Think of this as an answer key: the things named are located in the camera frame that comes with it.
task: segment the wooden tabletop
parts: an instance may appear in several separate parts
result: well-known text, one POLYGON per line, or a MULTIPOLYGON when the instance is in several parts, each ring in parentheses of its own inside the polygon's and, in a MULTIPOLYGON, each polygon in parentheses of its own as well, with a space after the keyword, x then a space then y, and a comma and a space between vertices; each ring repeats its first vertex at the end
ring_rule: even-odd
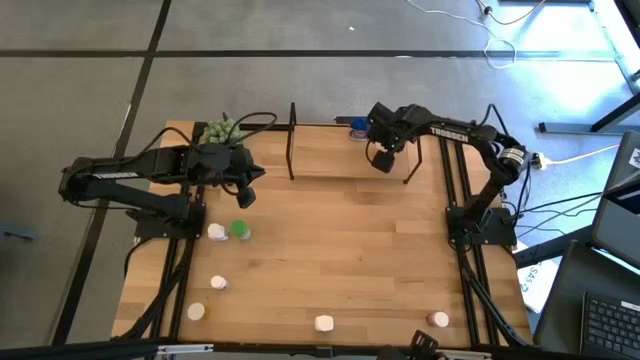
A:
MULTIPOLYGON (((193 125, 167 124, 187 134, 193 125)), ((351 141, 345 128, 316 129, 344 132, 344 141, 351 141)), ((318 163, 323 166, 348 167, 356 161, 353 156, 327 161, 321 150, 326 142, 316 138, 317 144, 304 145, 309 161, 313 156, 308 152, 314 146, 318 149, 315 157, 322 159, 318 163)), ((296 134, 295 141, 300 140, 296 134)), ((161 146, 178 144, 182 144, 180 138, 166 133, 161 146)), ((234 197, 212 187, 206 189, 205 200, 207 224, 229 226, 234 219, 242 219, 251 228, 252 238, 214 242, 205 236, 196 242, 179 339, 407 346, 415 330, 422 329, 442 347, 468 347, 458 264, 447 245, 440 149, 433 137, 423 137, 422 144, 422 167, 404 185, 386 179, 383 173, 373 173, 373 178, 304 176, 291 181, 285 160, 286 132, 263 132, 248 139, 255 163, 267 170, 251 185, 256 202, 240 209, 234 197), (214 275, 225 277, 229 288, 212 289, 209 282, 214 275), (203 320, 188 320, 186 308, 193 302, 206 306, 203 320), (425 317, 434 311, 449 315, 447 328, 427 325, 425 317), (316 332, 314 318, 318 315, 333 316, 335 329, 316 332)), ((357 151, 362 158, 358 161, 369 166, 365 144, 360 145, 357 151)), ((488 171, 475 149, 465 148, 465 154, 475 193, 487 180, 488 171)), ((409 146, 406 156, 413 166, 415 147, 409 146)), ((160 194, 178 190, 177 186, 151 186, 151 191, 160 194)), ((132 256, 113 335, 128 330, 155 296, 166 249, 167 240, 157 239, 132 256)), ((500 247, 483 249, 492 298, 509 323, 530 341, 513 259, 500 247)), ((170 301, 163 335, 168 331, 171 307, 170 301)), ((487 342, 477 299, 476 311, 480 338, 487 342)))

